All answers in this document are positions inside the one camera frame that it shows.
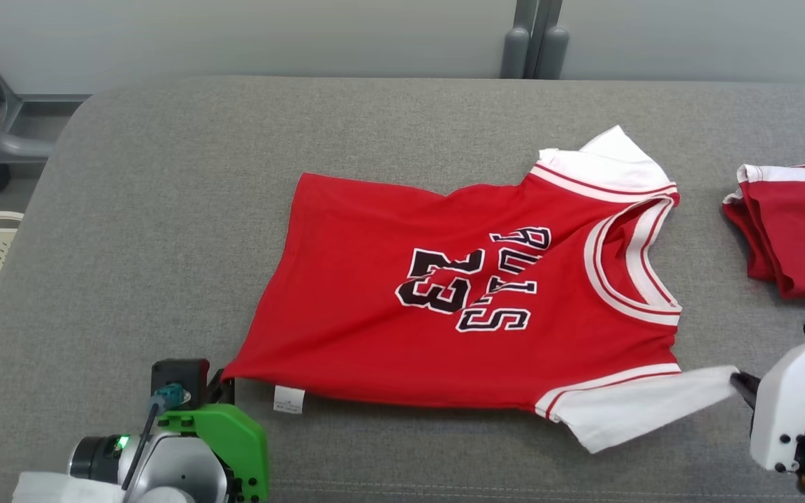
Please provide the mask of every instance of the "gray fabric surface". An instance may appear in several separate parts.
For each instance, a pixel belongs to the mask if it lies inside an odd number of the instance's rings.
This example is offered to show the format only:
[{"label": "gray fabric surface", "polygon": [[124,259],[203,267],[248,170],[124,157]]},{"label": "gray fabric surface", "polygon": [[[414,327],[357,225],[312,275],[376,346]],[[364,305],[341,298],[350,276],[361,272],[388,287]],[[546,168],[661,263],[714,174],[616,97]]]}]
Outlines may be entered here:
[{"label": "gray fabric surface", "polygon": [[[0,280],[0,501],[22,470],[63,471],[80,437],[140,429],[154,360],[229,362],[301,172],[516,184],[541,147],[577,149],[614,124],[683,195],[651,252],[684,308],[681,366],[766,372],[802,343],[804,309],[745,276],[720,203],[743,162],[805,163],[805,88],[214,77],[93,96]],[[588,455],[519,411],[307,397],[291,416],[250,382],[237,398],[268,433],[277,502],[799,501],[791,476],[750,460],[739,399]]]}]

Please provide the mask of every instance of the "folded clothing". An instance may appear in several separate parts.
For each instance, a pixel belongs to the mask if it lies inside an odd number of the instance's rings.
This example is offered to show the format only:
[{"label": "folded clothing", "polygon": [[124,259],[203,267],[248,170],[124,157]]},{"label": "folded clothing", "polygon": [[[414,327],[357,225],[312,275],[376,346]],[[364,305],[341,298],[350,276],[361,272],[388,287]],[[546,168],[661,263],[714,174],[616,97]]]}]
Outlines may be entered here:
[{"label": "folded clothing", "polygon": [[805,165],[741,166],[723,211],[750,245],[748,277],[774,281],[785,299],[805,298]]}]

